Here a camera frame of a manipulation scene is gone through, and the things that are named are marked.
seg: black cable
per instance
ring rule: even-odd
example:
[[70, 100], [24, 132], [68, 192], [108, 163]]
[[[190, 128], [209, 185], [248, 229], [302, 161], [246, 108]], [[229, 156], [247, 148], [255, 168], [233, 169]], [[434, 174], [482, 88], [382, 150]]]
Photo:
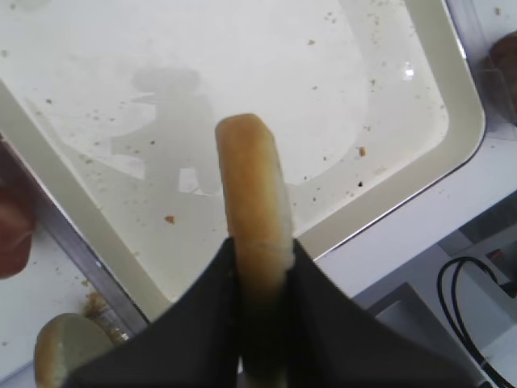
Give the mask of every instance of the black cable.
[[[462, 267], [466, 263], [472, 263], [478, 266], [484, 273], [486, 273], [490, 278], [497, 284], [497, 277], [492, 272], [492, 270], [484, 264], [479, 259], [475, 259], [473, 257], [459, 257], [447, 262], [438, 273], [438, 278], [436, 280], [436, 288], [438, 291], [438, 299], [439, 303], [442, 306], [443, 312], [445, 313], [445, 318], [449, 322], [452, 330], [455, 332], [456, 336], [463, 344], [465, 349], [469, 352], [472, 358], [480, 365], [481, 369], [485, 371], [485, 373], [494, 381], [494, 383], [500, 388], [514, 388], [503, 376], [501, 376], [497, 370], [495, 370], [492, 365], [483, 357], [479, 349], [477, 349], [476, 345], [472, 341], [472, 338], [467, 331], [467, 328], [464, 324], [464, 321], [461, 317], [460, 308], [458, 306], [457, 300], [457, 282], [458, 277], [460, 275], [460, 271]], [[454, 315], [456, 318], [456, 322], [451, 316], [451, 313], [448, 309], [447, 303], [445, 301], [445, 297], [443, 296], [443, 276], [445, 272], [454, 264], [456, 265], [456, 269], [454, 274], [452, 275], [452, 285], [451, 285], [451, 299], [452, 299], [452, 308], [454, 309]]]

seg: brown object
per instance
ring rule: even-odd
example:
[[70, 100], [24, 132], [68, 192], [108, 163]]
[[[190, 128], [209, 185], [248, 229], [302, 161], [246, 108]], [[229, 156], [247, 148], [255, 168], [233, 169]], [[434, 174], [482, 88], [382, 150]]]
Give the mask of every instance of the brown object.
[[77, 367], [104, 354], [113, 344], [95, 323], [79, 314], [58, 315], [40, 331], [34, 349], [38, 388], [58, 388]]
[[23, 196], [0, 188], [0, 279], [21, 272], [29, 260], [36, 218]]
[[280, 303], [294, 263], [292, 221], [275, 139], [255, 115], [216, 128], [229, 235], [242, 290], [242, 359], [249, 386], [281, 386]]
[[517, 121], [517, 32], [512, 32], [498, 40], [490, 49], [490, 59], [495, 68], [500, 70], [504, 85], [496, 83], [494, 89], [498, 89], [498, 95], [494, 95], [496, 91], [491, 91], [490, 95], [496, 106], [503, 106], [505, 100], [510, 99], [510, 112], [505, 112], [502, 108], [501, 113], [512, 122]]

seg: bread roll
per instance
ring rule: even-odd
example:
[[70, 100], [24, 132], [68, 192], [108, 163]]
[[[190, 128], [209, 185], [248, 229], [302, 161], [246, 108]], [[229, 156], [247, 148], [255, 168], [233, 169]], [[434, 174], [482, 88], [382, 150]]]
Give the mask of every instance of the bread roll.
[[59, 388], [77, 367], [113, 348], [104, 331], [79, 314], [58, 315], [40, 331], [34, 350], [38, 388]]
[[241, 287], [246, 384], [285, 386], [282, 304], [294, 263], [292, 221], [275, 139], [255, 115], [216, 128], [229, 235]]
[[255, 115], [233, 116], [216, 128], [229, 235], [239, 280], [267, 300], [293, 265], [292, 220], [275, 139]]

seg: white surface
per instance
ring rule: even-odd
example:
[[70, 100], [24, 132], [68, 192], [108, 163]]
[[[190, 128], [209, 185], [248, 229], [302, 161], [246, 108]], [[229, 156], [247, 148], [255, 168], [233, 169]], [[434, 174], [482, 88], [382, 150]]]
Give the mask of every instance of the white surface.
[[92, 291], [69, 257], [39, 227], [27, 267], [0, 280], [0, 381], [29, 362], [41, 327], [61, 313], [80, 312]]
[[486, 138], [458, 171], [317, 263], [349, 296], [517, 190], [517, 141]]
[[226, 235], [222, 117], [252, 111], [275, 133], [296, 234], [448, 131], [404, 2], [13, 4], [0, 76], [171, 301]]
[[34, 365], [29, 363], [0, 383], [2, 388], [36, 388]]

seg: crumb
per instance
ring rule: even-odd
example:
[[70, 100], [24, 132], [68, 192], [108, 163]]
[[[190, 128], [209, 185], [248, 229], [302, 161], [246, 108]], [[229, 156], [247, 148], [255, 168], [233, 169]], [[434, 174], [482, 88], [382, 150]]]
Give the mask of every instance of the crumb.
[[106, 308], [107, 303], [103, 296], [94, 291], [86, 295], [86, 304], [82, 308], [82, 314], [89, 319], [93, 319], [99, 317]]

